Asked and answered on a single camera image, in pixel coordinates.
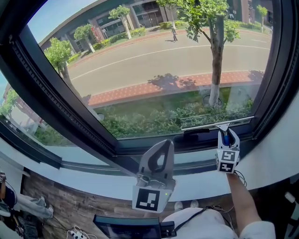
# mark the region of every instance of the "road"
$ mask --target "road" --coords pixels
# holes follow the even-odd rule
[[[265,70],[271,36],[256,32],[240,33],[227,42],[222,71]],[[124,46],[69,68],[74,87],[81,96],[95,95],[118,88],[146,83],[157,75],[186,76],[212,72],[210,43],[202,36],[199,43],[179,34],[157,37]]]

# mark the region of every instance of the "red brick sidewalk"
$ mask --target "red brick sidewalk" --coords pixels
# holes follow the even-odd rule
[[[223,72],[221,74],[221,87],[231,86],[232,84],[260,84],[263,79],[263,73],[257,70]],[[156,76],[147,83],[92,95],[88,100],[88,104],[92,107],[101,107],[153,96],[196,91],[199,86],[209,86],[211,79],[211,73],[186,77],[165,74],[163,76]]]
[[[240,32],[247,33],[247,32],[249,32],[249,30],[241,30],[240,29]],[[186,33],[186,30],[185,29],[177,30],[177,33],[178,34],[183,34],[183,33]],[[75,67],[75,66],[79,65],[80,63],[88,61],[89,59],[92,59],[96,56],[102,55],[102,54],[104,54],[106,52],[109,52],[111,50],[117,49],[119,47],[128,46],[128,45],[131,45],[131,44],[136,43],[136,42],[142,42],[142,41],[145,41],[145,40],[148,40],[148,39],[157,38],[157,37],[161,37],[161,36],[166,36],[166,35],[169,35],[169,34],[170,34],[169,31],[165,31],[165,32],[161,32],[161,33],[141,36],[141,37],[138,37],[138,38],[135,38],[135,39],[128,40],[128,41],[123,42],[123,43],[116,44],[116,45],[111,46],[111,47],[107,47],[103,50],[100,50],[100,51],[97,51],[97,52],[95,52],[91,55],[88,55],[88,56],[84,57],[83,59],[78,60],[76,63],[71,64],[70,66],[68,66],[68,68],[70,69],[72,67]],[[258,33],[258,32],[252,32],[252,34],[261,35],[261,33]]]

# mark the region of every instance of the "sneaker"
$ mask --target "sneaker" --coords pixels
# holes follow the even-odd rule
[[[199,203],[197,200],[192,200],[190,203],[190,207],[199,207]]]
[[[53,215],[54,215],[54,208],[53,208],[52,205],[49,206],[49,211],[51,212],[51,216],[50,216],[50,218],[52,218]]]
[[[183,203],[182,202],[176,202],[174,204],[174,211],[181,211],[183,210]]]

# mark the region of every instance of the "human arm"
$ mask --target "human arm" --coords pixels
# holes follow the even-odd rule
[[[5,193],[6,193],[6,184],[5,184],[5,174],[1,173],[0,178],[2,179],[2,184],[1,184],[1,189],[0,189],[0,198],[4,199],[5,198]]]
[[[261,221],[256,205],[251,194],[236,174],[227,174],[233,203],[235,206],[236,220],[240,232],[253,222]]]

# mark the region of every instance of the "wooden floor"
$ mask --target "wooden floor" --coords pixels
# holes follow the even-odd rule
[[[74,225],[80,227],[88,234],[94,234],[99,239],[106,238],[105,235],[94,225],[95,214],[118,217],[118,218],[142,218],[144,213],[132,209],[131,201],[97,196],[90,193],[78,191],[59,183],[51,181],[34,172],[30,178],[25,178],[23,194],[35,198],[44,196],[47,205],[54,207],[54,218],[47,220],[43,234],[46,239],[65,239],[66,230]],[[256,190],[251,192],[256,197]],[[199,200],[199,206],[220,205],[228,210],[232,207],[231,195],[224,195]],[[189,207],[190,202],[183,202],[184,208]],[[174,203],[168,203],[164,212],[159,214],[162,220],[174,212]],[[231,212],[233,225],[236,228],[235,212]]]

